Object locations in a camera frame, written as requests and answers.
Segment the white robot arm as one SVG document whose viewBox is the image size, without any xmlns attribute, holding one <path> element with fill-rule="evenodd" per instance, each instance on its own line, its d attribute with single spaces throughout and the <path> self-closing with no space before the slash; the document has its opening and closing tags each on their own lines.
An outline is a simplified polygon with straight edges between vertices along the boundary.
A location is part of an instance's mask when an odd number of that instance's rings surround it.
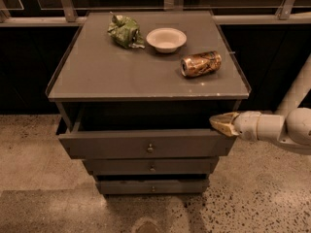
<svg viewBox="0 0 311 233">
<path fill-rule="evenodd" d="M 273 114 L 259 111 L 231 112 L 211 116 L 214 129 L 244 141 L 269 142 L 298 154 L 311 154 L 311 109 L 299 108 L 311 88 L 311 56 Z"/>
</svg>

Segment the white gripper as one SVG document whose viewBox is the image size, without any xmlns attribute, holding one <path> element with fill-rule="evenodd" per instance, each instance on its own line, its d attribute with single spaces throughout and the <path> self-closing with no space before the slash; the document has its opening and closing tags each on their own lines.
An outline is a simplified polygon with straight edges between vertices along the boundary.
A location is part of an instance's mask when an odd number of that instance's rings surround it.
<svg viewBox="0 0 311 233">
<path fill-rule="evenodd" d="M 210 117 L 211 125 L 228 137 L 238 136 L 245 141 L 255 142 L 258 139 L 258 122 L 261 112 L 248 111 L 239 115 L 230 112 Z"/>
</svg>

